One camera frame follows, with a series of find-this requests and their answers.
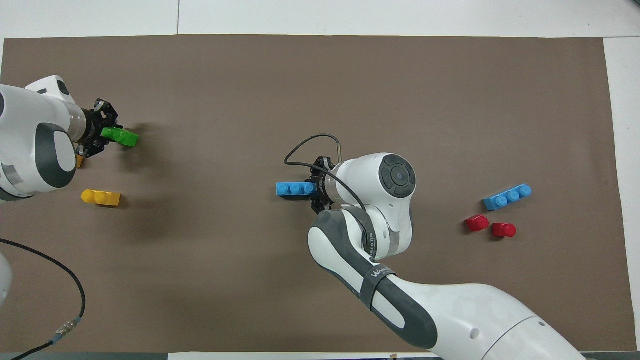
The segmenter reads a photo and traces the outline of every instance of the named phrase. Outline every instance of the green lego brick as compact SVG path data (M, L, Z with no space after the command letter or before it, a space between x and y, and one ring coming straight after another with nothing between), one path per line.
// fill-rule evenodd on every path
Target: green lego brick
M138 135L117 127L105 127L100 134L103 138L111 139L124 146L134 147L138 142Z

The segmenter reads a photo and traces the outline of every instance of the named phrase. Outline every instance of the black strap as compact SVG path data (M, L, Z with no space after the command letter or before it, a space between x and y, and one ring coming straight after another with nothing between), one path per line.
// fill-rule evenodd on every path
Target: black strap
M355 206L347 206L344 210L353 215L362 228L362 247L371 257L371 261L376 258L378 252L378 241L376 239L376 231L373 228L371 217L362 209Z
M364 306L371 311L371 304L373 303L373 295L376 293L376 288L382 279L387 275L396 274L387 265L378 264L369 269L364 276L362 282L362 288L360 289L360 301Z

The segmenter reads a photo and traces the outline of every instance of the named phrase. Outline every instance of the cable connector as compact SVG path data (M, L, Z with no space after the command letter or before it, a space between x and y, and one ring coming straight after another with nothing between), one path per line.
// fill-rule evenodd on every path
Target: cable connector
M69 335L73 331L73 329L76 328L76 326L78 326L78 324L80 323L81 320L82 320L81 317L77 317L77 318L65 323L64 325L62 325L60 327L60 329L58 329L58 331L56 331L56 334L53 336L53 338L51 338L51 341L55 344L58 341L60 341L63 338L65 338L67 335Z

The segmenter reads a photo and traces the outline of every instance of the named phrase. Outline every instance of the grey joint cover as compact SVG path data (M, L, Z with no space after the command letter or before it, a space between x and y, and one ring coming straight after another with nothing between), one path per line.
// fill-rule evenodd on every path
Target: grey joint cover
M5 189L0 188L0 200L4 200L4 201L18 201L18 200L22 200L22 199L28 199L31 196L27 196L27 197L18 197L15 195L12 195L10 193L8 193Z
M58 125L46 122L38 124L35 146L36 168L47 184L54 188L64 188L74 178L76 167L71 171L64 171L60 167L56 153L56 142L53 136L57 131L66 134L65 130Z
M367 259L363 258L361 253L356 251L349 240L347 231L347 222L341 210L329 210L321 212L312 227L320 229L329 239L331 245L338 252L340 257L346 261L349 266L358 272L363 278L367 276L372 265ZM327 272L338 278L347 289L360 298L360 294L339 274L324 268ZM438 341L438 329L431 315L407 295L401 288L397 287L388 277L384 276L378 283L377 291L384 296L389 303L396 308L404 318L404 327L400 328L387 320L375 307L370 307L374 313L385 325L394 333L400 336L407 343L420 348L430 349L436 345Z
M398 155L391 154L382 159L378 176L382 187L393 197L403 199L415 190L413 167Z
M387 275L391 274L395 275L396 273L387 265L379 264L370 268L367 275L365 275L362 281L362 287L360 288L360 301L367 307L367 309L369 309L369 311L371 311L373 295L376 293L378 284Z

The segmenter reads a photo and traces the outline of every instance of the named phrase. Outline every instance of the red lego brick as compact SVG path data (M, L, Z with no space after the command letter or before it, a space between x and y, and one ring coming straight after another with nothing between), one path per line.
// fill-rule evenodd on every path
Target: red lego brick
M497 222L492 225L492 233L494 236L501 238L505 236L512 238L516 234L516 227L513 224Z
M489 227L489 220L484 215L474 215L466 219L465 223L467 223L471 231L480 231Z

